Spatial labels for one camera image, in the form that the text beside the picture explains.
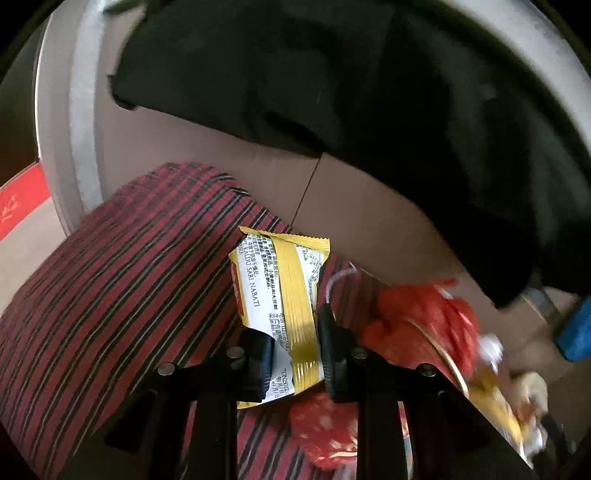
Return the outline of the yellow white snack wrapper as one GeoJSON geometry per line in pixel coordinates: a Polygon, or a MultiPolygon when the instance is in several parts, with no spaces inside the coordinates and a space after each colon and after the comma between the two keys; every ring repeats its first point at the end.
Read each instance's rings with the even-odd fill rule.
{"type": "Polygon", "coordinates": [[[315,307],[328,238],[271,233],[242,226],[242,241],[229,255],[242,325],[273,338],[270,386],[247,409],[297,395],[324,380],[315,307]]]}

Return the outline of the red snack wrapper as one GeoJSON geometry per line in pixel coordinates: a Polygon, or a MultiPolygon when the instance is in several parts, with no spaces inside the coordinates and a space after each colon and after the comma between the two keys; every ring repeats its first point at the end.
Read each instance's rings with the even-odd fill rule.
{"type": "Polygon", "coordinates": [[[505,396],[498,374],[492,367],[482,367],[469,383],[469,398],[524,460],[546,447],[542,418],[549,412],[548,389],[538,373],[526,372],[511,380],[505,396]]]}

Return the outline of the red plastic bag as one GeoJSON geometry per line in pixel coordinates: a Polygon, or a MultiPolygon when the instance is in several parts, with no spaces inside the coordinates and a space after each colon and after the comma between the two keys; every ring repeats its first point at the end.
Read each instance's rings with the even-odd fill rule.
{"type": "Polygon", "coordinates": [[[375,316],[359,341],[394,365],[437,367],[459,388],[473,375],[479,319],[463,298],[452,293],[455,279],[383,289],[375,316]]]}

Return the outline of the red plaid tablecloth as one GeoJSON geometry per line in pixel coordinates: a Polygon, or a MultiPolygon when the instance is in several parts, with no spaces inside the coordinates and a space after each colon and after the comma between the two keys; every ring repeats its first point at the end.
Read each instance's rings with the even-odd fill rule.
{"type": "Polygon", "coordinates": [[[1,423],[41,479],[157,365],[238,337],[229,254],[242,228],[290,225],[211,166],[168,163],[89,214],[1,318],[1,423]]]}

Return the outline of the blue towel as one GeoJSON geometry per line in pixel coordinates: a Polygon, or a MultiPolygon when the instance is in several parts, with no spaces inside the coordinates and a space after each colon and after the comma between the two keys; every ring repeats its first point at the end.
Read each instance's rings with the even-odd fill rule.
{"type": "Polygon", "coordinates": [[[558,329],[555,344],[562,356],[576,362],[590,357],[591,299],[581,300],[558,329]]]}

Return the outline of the black cloth on counter edge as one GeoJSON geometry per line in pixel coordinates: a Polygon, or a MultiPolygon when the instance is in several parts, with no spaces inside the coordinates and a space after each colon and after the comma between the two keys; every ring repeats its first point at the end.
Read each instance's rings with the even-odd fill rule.
{"type": "Polygon", "coordinates": [[[417,205],[485,295],[590,292],[590,155],[532,71],[438,1],[151,1],[110,81],[417,205]]]}

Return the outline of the red floor mat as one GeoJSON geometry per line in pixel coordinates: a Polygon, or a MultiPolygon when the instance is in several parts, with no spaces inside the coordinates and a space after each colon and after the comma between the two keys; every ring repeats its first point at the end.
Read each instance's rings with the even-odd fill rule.
{"type": "Polygon", "coordinates": [[[0,239],[3,240],[24,218],[50,197],[39,162],[18,173],[1,187],[0,239]]]}

